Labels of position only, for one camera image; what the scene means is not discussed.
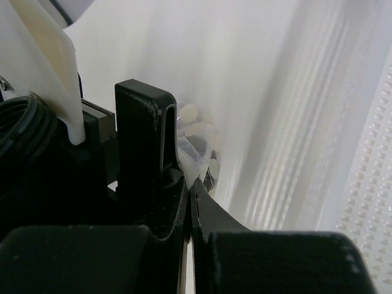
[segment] small white bump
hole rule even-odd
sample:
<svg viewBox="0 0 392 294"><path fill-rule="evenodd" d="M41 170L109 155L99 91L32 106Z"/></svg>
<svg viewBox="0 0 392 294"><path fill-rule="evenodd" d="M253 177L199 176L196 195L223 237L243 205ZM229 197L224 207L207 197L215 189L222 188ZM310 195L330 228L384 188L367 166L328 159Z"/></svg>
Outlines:
<svg viewBox="0 0 392 294"><path fill-rule="evenodd" d="M376 231L377 231L377 227L376 227L375 225L370 225L370 226L368 226L368 229L369 229L370 231L373 231L373 232L376 232Z"/></svg>
<svg viewBox="0 0 392 294"><path fill-rule="evenodd" d="M347 226L345 224L339 224L337 225L337 228L340 228L341 230L346 230Z"/></svg>
<svg viewBox="0 0 392 294"><path fill-rule="evenodd" d="M366 237L367 239L369 239L369 240L374 240L374 234L372 234L372 233L367 233L367 234L365 235L365 237Z"/></svg>
<svg viewBox="0 0 392 294"><path fill-rule="evenodd" d="M385 206L385 200L383 200L383 199L378 199L378 200L376 201L376 203L377 203L377 205Z"/></svg>
<svg viewBox="0 0 392 294"><path fill-rule="evenodd" d="M382 121L383 117L381 115L374 115L374 119Z"/></svg>
<svg viewBox="0 0 392 294"><path fill-rule="evenodd" d="M353 229L351 230L351 232L352 232L354 235L360 235L360 234L361 234L361 232L360 232L357 228L353 228Z"/></svg>
<svg viewBox="0 0 392 294"><path fill-rule="evenodd" d="M381 145L379 146L379 149L386 151L386 150L388 150L388 146L385 145L385 144L381 144Z"/></svg>
<svg viewBox="0 0 392 294"><path fill-rule="evenodd" d="M380 128L380 124L377 124L376 122L372 122L369 127L372 127L373 129L379 129Z"/></svg>
<svg viewBox="0 0 392 294"><path fill-rule="evenodd" d="M385 192L385 191L380 191L379 195L380 195L381 197L388 197L388 193Z"/></svg>
<svg viewBox="0 0 392 294"><path fill-rule="evenodd" d="M372 244L370 242L365 242L365 243L363 243L363 247L372 249Z"/></svg>
<svg viewBox="0 0 392 294"><path fill-rule="evenodd" d="M365 140L365 144L373 146L374 140Z"/></svg>

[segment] textured white surface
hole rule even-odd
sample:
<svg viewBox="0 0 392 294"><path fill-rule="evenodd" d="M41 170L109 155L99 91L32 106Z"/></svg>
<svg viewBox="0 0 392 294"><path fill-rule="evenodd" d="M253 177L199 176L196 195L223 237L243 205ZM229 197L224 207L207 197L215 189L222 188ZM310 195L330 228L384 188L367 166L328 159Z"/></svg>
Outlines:
<svg viewBox="0 0 392 294"><path fill-rule="evenodd" d="M360 248L373 280L392 292L392 49L345 185L337 229Z"/></svg>

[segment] black plastic part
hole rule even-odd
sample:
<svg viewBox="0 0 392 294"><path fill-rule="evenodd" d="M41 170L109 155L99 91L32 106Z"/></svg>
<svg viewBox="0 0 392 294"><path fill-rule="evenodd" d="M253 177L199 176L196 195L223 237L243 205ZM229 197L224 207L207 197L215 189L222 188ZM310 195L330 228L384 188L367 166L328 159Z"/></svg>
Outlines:
<svg viewBox="0 0 392 294"><path fill-rule="evenodd" d="M137 80L116 84L115 92L117 192L133 215L142 216L161 202L161 191L183 175L176 148L176 100L169 92Z"/></svg>
<svg viewBox="0 0 392 294"><path fill-rule="evenodd" d="M82 100L86 144L105 167L106 185L116 181L119 172L118 140L115 114L87 100Z"/></svg>
<svg viewBox="0 0 392 294"><path fill-rule="evenodd" d="M0 196L46 150L56 126L55 114L33 96L0 103Z"/></svg>
<svg viewBox="0 0 392 294"><path fill-rule="evenodd" d="M337 233L216 232L209 253L211 293L376 293L360 253Z"/></svg>
<svg viewBox="0 0 392 294"><path fill-rule="evenodd" d="M159 293L167 261L147 227L19 228L0 250L0 293Z"/></svg>
<svg viewBox="0 0 392 294"><path fill-rule="evenodd" d="M192 217L192 241L194 245L194 270L196 293L209 293L211 256L207 242L212 232L249 232L237 222L207 193L200 179L190 190L190 215Z"/></svg>

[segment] black cable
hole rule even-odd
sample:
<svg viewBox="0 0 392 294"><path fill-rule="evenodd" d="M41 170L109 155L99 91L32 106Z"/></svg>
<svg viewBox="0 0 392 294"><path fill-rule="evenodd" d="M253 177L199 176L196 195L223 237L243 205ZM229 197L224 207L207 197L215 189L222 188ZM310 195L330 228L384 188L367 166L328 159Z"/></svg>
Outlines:
<svg viewBox="0 0 392 294"><path fill-rule="evenodd" d="M0 196L47 148L56 115L33 96L0 103Z"/></svg>

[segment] translucent plastic bag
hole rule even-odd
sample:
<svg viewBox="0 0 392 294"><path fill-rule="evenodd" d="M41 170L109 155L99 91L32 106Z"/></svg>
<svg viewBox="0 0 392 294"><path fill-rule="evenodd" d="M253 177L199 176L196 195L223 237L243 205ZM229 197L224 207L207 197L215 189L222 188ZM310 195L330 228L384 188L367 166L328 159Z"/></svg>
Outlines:
<svg viewBox="0 0 392 294"><path fill-rule="evenodd" d="M188 188L200 177L214 196L220 172L221 140L214 121L194 104L178 101L177 148Z"/></svg>

